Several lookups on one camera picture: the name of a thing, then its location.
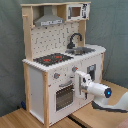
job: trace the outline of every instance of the stovetop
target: stovetop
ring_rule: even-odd
[[[64,62],[66,60],[73,59],[73,57],[61,54],[61,53],[54,53],[51,55],[43,56],[40,58],[36,58],[33,61],[45,65],[46,67]]]

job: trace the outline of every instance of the door handle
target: door handle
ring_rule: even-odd
[[[69,13],[70,15],[68,16],[68,19],[71,19],[71,17],[72,17],[72,7],[69,7],[68,9],[70,11],[70,13]]]
[[[66,87],[66,86],[70,85],[71,83],[72,83],[72,80],[68,81],[68,82],[65,83],[65,84],[59,85],[59,87]]]

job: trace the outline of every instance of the oven window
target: oven window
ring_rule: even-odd
[[[81,7],[72,7],[72,17],[80,16]]]
[[[73,85],[56,92],[56,111],[73,103]]]

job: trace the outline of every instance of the wooden toy kitchen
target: wooden toy kitchen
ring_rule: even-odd
[[[22,4],[27,111],[46,128],[93,100],[75,97],[75,72],[100,83],[105,48],[85,44],[91,2]]]

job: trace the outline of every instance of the wooden table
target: wooden table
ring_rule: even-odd
[[[44,128],[36,118],[23,109],[0,118],[0,128]],[[81,128],[69,118],[64,118],[50,128]]]
[[[104,80],[102,81],[102,84],[107,85],[112,89],[112,96],[108,103],[109,105],[116,104],[121,96],[128,91],[126,88]],[[116,128],[116,126],[128,118],[128,113],[97,111],[94,110],[91,103],[89,103],[80,110],[71,114],[71,117],[87,128]]]

